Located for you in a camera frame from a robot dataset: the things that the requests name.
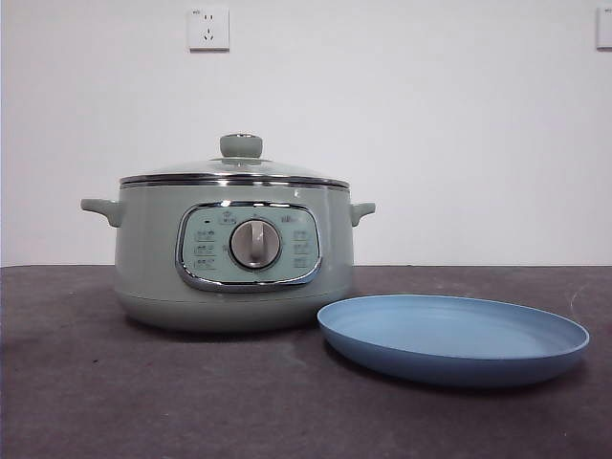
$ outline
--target plate rim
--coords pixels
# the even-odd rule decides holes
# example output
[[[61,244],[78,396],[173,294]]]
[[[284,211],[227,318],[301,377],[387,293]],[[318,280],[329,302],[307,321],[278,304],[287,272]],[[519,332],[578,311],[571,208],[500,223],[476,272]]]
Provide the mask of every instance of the plate rim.
[[[321,318],[321,315],[324,314],[324,311],[327,309],[330,309],[338,304],[341,303],[348,303],[357,299],[376,299],[376,298],[390,298],[390,297],[408,297],[408,298],[420,298],[420,297],[426,297],[426,298],[443,298],[443,299],[455,299],[455,300],[460,300],[460,301],[465,301],[465,300],[471,300],[471,301],[478,301],[478,302],[486,302],[486,303],[495,303],[495,304],[499,304],[499,305],[504,305],[504,306],[511,306],[511,307],[515,307],[515,308],[520,308],[520,309],[524,309],[524,310],[529,310],[529,311],[535,311],[537,313],[540,314],[544,314],[544,315],[549,315],[549,316],[553,316],[553,317],[558,317],[566,322],[568,322],[570,325],[573,325],[575,327],[578,327],[584,334],[585,339],[577,346],[568,348],[565,351],[562,352],[556,352],[556,353],[552,353],[552,354],[542,354],[542,355],[533,355],[533,356],[521,356],[521,357],[474,357],[474,356],[460,356],[460,355],[452,355],[452,354],[433,354],[433,353],[426,353],[426,352],[417,352],[417,351],[410,351],[407,349],[401,349],[395,346],[384,346],[381,344],[377,344],[375,342],[371,342],[365,339],[358,339],[355,337],[351,337],[349,335],[346,335],[344,333],[339,332],[338,330],[335,330],[334,328],[330,327],[328,324],[326,324],[324,322],[324,320]],[[323,306],[321,309],[318,310],[317,312],[317,321],[320,327],[324,328],[327,331],[330,331],[336,335],[339,335],[343,338],[346,339],[351,339],[353,341],[359,342],[359,343],[363,343],[363,344],[367,344],[370,346],[374,346],[380,349],[383,349],[385,351],[388,350],[393,350],[396,352],[400,352],[400,353],[406,353],[406,354],[412,354],[412,355],[417,355],[417,356],[424,356],[424,357],[436,357],[436,358],[444,358],[444,359],[457,359],[457,360],[464,360],[464,361],[534,361],[534,360],[543,360],[543,359],[552,359],[552,358],[556,358],[556,357],[563,357],[563,356],[568,356],[571,354],[575,354],[581,350],[583,350],[584,348],[586,348],[586,346],[588,346],[590,340],[591,340],[591,335],[589,334],[588,330],[583,327],[582,325],[580,325],[579,323],[573,321],[570,318],[564,317],[564,316],[560,316],[559,314],[555,314],[555,313],[550,313],[548,311],[543,311],[541,309],[537,309],[537,308],[532,308],[530,306],[523,306],[521,304],[515,304],[515,303],[509,303],[506,301],[498,301],[495,299],[485,299],[485,298],[472,298],[470,296],[454,296],[454,295],[421,295],[421,294],[392,294],[392,295],[363,295],[363,296],[354,296],[352,298],[345,298],[345,299],[341,299],[339,301],[334,301],[333,303],[327,304],[325,306]]]

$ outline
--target cooker base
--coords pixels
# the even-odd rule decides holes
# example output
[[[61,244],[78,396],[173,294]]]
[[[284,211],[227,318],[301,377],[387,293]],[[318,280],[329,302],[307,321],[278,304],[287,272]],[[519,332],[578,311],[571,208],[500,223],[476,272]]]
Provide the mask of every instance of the cooker base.
[[[317,311],[346,297],[349,288],[323,295],[270,301],[166,301],[117,292],[133,319],[169,330],[240,333],[274,330],[314,322]]]

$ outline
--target wall switch plate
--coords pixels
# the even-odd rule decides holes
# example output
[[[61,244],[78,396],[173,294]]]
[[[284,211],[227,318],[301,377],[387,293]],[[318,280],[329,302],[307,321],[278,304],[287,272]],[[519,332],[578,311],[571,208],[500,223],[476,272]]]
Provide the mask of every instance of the wall switch plate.
[[[597,49],[612,51],[612,4],[597,8]]]
[[[230,9],[194,8],[187,13],[187,41],[191,51],[230,49]]]

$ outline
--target stainless steel rim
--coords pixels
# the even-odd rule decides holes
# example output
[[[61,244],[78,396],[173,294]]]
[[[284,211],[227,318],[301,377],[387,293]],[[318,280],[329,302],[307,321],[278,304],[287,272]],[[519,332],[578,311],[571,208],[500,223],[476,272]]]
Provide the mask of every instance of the stainless steel rim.
[[[285,179],[191,179],[191,180],[150,180],[144,182],[125,182],[126,177],[120,181],[120,189],[136,188],[139,186],[285,186],[290,188],[328,188],[339,191],[349,191],[349,185],[338,186],[320,182],[290,182]]]
[[[123,177],[120,186],[171,186],[171,185],[232,185],[249,184],[297,184],[320,185],[348,188],[349,184],[342,180],[323,179],[318,177],[299,177],[263,174],[154,174]]]

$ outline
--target electrical socket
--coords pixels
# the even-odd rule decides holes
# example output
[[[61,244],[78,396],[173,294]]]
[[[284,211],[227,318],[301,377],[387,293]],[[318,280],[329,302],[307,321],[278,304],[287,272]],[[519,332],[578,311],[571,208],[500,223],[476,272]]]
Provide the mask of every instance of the electrical socket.
[[[187,13],[187,41],[191,51],[230,49],[230,9],[194,8]]]

